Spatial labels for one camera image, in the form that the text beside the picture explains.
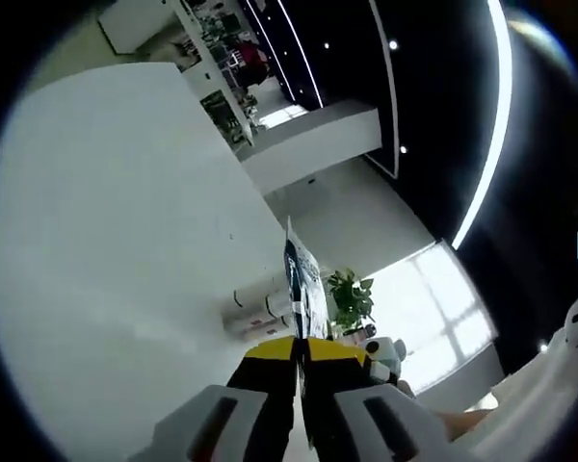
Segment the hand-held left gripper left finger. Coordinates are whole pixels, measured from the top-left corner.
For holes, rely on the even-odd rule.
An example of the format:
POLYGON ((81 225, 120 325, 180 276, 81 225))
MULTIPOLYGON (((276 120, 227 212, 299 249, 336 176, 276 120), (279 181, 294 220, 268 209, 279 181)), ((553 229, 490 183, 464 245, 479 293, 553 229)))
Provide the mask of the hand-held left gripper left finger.
POLYGON ((299 342, 247 351, 224 385, 209 385, 158 422, 143 461, 281 461, 294 425, 299 342))

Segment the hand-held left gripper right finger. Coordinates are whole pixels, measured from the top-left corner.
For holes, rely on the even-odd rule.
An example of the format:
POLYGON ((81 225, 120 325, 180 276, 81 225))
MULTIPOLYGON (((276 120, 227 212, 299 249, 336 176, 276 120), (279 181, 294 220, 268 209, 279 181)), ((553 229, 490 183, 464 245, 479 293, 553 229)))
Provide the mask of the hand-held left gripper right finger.
POLYGON ((450 461, 436 416, 406 397, 359 346, 302 340, 302 412, 321 461, 450 461))

